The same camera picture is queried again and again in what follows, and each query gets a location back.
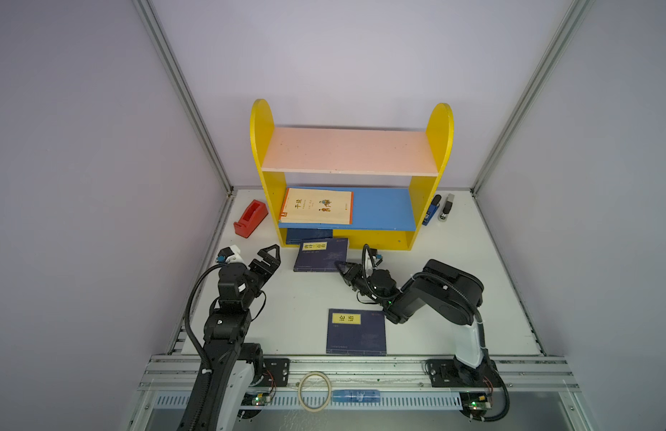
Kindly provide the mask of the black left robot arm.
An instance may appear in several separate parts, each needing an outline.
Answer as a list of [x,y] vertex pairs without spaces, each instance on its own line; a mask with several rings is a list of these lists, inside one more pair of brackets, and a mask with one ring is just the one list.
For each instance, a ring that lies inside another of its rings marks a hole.
[[[245,264],[235,248],[221,250],[223,257],[196,280],[183,314],[187,337],[200,358],[200,367],[179,430],[232,430],[248,388],[265,372],[263,350],[246,343],[254,320],[250,307],[263,294],[263,287],[279,269],[280,246],[259,250]],[[190,312],[197,291],[216,272],[218,297],[210,306],[203,339],[194,333]]]

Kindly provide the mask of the small dark blue poetry book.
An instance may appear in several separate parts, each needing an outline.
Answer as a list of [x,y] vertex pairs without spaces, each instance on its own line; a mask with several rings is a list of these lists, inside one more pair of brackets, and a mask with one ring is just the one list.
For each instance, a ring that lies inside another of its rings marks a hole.
[[346,261],[349,240],[331,238],[305,241],[293,266],[294,272],[337,272],[336,264]]

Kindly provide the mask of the masking tape roll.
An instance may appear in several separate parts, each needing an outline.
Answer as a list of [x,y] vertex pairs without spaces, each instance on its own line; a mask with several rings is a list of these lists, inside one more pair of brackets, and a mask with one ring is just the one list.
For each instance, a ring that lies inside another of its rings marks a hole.
[[327,409],[332,395],[332,382],[322,371],[311,371],[305,374],[297,386],[298,404],[309,413],[319,413]]

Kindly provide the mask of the blue label strip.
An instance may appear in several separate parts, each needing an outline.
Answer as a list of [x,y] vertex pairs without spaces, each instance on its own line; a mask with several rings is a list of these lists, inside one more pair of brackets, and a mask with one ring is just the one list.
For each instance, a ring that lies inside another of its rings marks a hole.
[[381,402],[381,392],[378,390],[334,390],[331,393],[332,402],[351,404],[374,404]]

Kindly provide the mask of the yellow blue pink bookshelf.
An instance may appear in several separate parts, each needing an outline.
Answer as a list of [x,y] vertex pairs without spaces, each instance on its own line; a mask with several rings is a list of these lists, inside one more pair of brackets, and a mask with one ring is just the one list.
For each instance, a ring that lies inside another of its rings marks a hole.
[[250,143],[279,241],[302,223],[287,223],[281,210],[290,195],[286,176],[407,177],[406,187],[347,186],[354,194],[349,224],[322,224],[335,237],[390,251],[410,251],[451,157],[455,120],[451,106],[437,104],[419,130],[278,127],[264,99],[250,114]]

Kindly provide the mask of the red tape dispenser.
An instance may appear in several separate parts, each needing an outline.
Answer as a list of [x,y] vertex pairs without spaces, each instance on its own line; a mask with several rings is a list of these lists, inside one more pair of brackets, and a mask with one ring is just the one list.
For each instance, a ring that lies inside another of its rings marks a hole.
[[234,232],[242,238],[248,238],[268,216],[265,202],[253,199],[245,208],[237,222],[233,223]]

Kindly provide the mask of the large dark blue book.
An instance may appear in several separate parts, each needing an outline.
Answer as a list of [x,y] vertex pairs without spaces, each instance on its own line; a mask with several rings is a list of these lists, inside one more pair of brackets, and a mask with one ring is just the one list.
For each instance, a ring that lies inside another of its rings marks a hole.
[[326,353],[354,357],[387,355],[386,317],[370,310],[329,309]]

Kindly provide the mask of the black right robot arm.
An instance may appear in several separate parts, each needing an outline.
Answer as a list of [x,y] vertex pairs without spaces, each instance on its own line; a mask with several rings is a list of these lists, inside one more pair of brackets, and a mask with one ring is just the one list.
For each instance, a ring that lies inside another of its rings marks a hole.
[[406,323],[421,308],[432,308],[455,326],[451,369],[458,381],[467,387],[486,383],[503,386],[485,343],[479,312],[484,285],[478,278],[438,260],[428,260],[402,287],[388,270],[372,264],[338,261],[336,269],[352,291],[381,307],[391,323]]

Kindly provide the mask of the red-edged beige reading book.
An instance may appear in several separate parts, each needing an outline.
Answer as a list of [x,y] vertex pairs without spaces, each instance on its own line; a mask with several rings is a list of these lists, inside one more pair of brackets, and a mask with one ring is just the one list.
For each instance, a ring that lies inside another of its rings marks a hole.
[[289,188],[279,221],[286,224],[341,224],[353,222],[354,192]]

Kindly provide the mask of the blue stapler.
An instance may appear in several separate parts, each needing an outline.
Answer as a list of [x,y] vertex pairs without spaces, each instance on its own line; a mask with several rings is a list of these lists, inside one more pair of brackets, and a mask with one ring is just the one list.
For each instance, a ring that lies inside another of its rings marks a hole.
[[428,224],[431,222],[431,220],[433,219],[436,211],[440,207],[441,201],[442,201],[442,196],[440,194],[436,194],[433,197],[433,199],[432,199],[432,201],[429,205],[429,208],[425,213],[425,216],[424,216],[424,219],[423,219],[423,222],[422,222],[423,226],[428,226]]

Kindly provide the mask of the grey black stapler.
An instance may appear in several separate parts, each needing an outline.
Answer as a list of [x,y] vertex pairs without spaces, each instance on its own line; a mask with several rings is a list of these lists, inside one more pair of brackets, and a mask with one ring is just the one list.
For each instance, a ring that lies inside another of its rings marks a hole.
[[445,221],[448,217],[448,215],[451,213],[453,202],[455,199],[455,195],[452,193],[449,193],[443,203],[443,207],[441,210],[441,213],[439,214],[439,220],[440,221]]

